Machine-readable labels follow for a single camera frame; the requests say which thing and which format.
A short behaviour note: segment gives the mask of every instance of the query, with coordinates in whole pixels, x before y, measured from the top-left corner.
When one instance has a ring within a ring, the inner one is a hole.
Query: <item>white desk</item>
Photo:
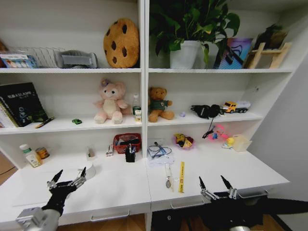
[[[175,162],[171,165],[174,178],[180,175],[180,162],[185,162],[184,193],[178,192],[178,181],[174,184],[174,192],[166,188],[165,166],[147,163],[152,211],[171,209],[171,205],[182,207],[202,203],[199,176],[212,192],[227,190],[221,175],[236,189],[257,187],[270,190],[278,184],[289,182],[249,152],[223,149],[219,142],[204,141],[189,151],[180,150],[174,145],[170,147],[175,156]]]
[[[105,157],[98,154],[94,161],[97,174],[67,199],[60,225],[90,221],[91,217],[108,218],[127,214],[145,213],[147,229],[150,228],[152,211],[173,207],[194,206],[202,203],[198,177],[213,191],[225,191],[220,178],[223,175],[233,187],[247,189],[254,187],[272,188],[287,183],[284,177],[255,158],[249,152],[237,153],[220,148],[219,143],[198,144],[191,151],[172,147],[175,163],[171,166],[173,177],[179,177],[180,162],[185,162],[185,193],[174,192],[165,186],[165,166],[149,166],[146,159],[137,154],[135,163],[126,163],[125,155]],[[32,168],[27,166],[17,171],[0,187],[0,229],[18,228],[16,217],[24,208],[44,206],[46,203],[12,206],[18,195],[33,182],[38,182],[35,191],[45,189],[45,182],[51,180],[48,174],[60,169],[72,169],[84,161],[84,153],[70,153],[68,150],[54,152],[45,163]]]
[[[30,189],[35,197],[36,191],[41,192],[42,188],[47,190],[46,181],[51,180],[47,177],[48,173],[55,174],[63,168],[65,178],[66,172],[71,173],[73,166],[86,160],[84,153],[67,151],[64,155],[62,152],[54,153],[38,168],[28,165],[17,171],[0,187],[0,230],[19,228],[15,219],[23,209],[46,204],[44,202],[12,206],[28,184],[39,182],[37,188]],[[97,171],[95,177],[86,181],[66,200],[64,213],[59,220],[60,225],[90,221],[92,216],[100,219],[121,216],[128,211],[131,215],[150,212],[151,198],[146,160],[142,159],[142,153],[137,153],[135,163],[126,163],[124,154],[114,154],[112,157],[105,157],[103,154],[98,156],[100,158],[93,161]]]

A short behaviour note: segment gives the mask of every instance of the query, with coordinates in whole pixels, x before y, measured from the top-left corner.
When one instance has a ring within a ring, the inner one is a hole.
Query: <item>potted plant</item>
[[[155,52],[170,51],[170,67],[191,69],[202,47],[208,63],[209,45],[222,56],[227,44],[226,29],[238,32],[240,18],[228,13],[226,0],[151,0],[150,35],[156,37]]]

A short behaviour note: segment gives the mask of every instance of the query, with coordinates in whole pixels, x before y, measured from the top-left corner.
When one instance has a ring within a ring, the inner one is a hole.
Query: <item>pink teddy bear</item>
[[[94,117],[98,124],[103,124],[106,119],[111,119],[114,124],[122,123],[122,113],[130,114],[128,104],[122,100],[126,87],[124,83],[110,83],[107,79],[102,79],[99,93],[103,100],[95,103],[99,112]]]

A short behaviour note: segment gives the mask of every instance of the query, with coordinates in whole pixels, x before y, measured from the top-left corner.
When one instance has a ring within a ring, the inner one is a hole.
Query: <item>white bottle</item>
[[[34,152],[28,144],[22,144],[19,146],[20,150],[23,151],[27,161],[30,163],[32,167],[38,167],[42,165],[42,160],[40,156]]]

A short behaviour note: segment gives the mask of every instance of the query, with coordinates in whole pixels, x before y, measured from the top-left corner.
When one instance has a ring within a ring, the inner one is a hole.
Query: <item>yellow toy truck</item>
[[[232,101],[226,101],[225,104],[222,106],[222,109],[224,112],[227,113],[245,113],[248,111],[248,108],[250,107],[251,103],[249,101],[237,101],[232,102]]]

